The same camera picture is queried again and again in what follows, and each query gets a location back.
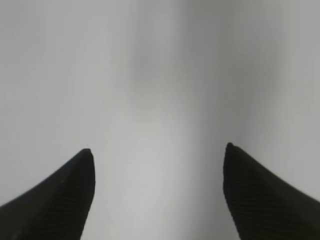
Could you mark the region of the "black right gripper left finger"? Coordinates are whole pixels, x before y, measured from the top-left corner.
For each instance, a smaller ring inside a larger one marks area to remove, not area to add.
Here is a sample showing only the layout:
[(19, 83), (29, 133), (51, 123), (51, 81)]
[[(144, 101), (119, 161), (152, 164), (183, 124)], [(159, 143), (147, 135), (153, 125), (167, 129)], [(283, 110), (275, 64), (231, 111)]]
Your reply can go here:
[(42, 182), (1, 205), (2, 240), (79, 240), (96, 186), (94, 157), (82, 149)]

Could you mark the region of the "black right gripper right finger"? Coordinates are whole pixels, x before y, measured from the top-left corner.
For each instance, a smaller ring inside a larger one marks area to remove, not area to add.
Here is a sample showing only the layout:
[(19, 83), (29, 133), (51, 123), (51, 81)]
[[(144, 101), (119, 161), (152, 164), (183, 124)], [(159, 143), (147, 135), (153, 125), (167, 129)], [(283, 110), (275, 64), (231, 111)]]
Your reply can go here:
[(320, 203), (229, 142), (223, 194), (241, 240), (318, 240)]

